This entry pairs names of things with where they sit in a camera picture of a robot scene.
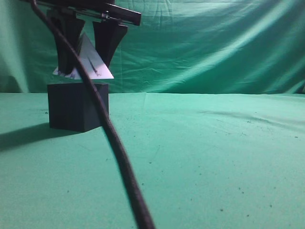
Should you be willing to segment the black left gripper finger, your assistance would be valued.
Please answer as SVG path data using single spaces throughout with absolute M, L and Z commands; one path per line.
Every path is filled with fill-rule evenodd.
M 76 13 L 64 13 L 56 9 L 47 10 L 47 18 L 61 32 L 62 36 L 77 51 L 79 38 L 85 21 L 78 19 Z M 74 68 L 74 61 L 71 52 L 67 50 L 65 43 L 61 38 L 55 38 L 58 70 L 63 74 L 70 74 Z

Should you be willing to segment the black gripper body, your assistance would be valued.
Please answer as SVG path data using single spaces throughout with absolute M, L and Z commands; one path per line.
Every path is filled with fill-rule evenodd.
M 139 26 L 140 12 L 123 8 L 113 0 L 37 0 L 36 4 L 48 7 L 56 15 L 85 15 L 103 21 L 116 20 L 123 23 Z

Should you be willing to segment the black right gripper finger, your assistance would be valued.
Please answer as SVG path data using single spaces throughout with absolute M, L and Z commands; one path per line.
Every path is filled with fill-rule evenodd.
M 93 22 L 95 49 L 105 65 L 110 66 L 113 55 L 127 34 L 128 26 L 118 21 Z

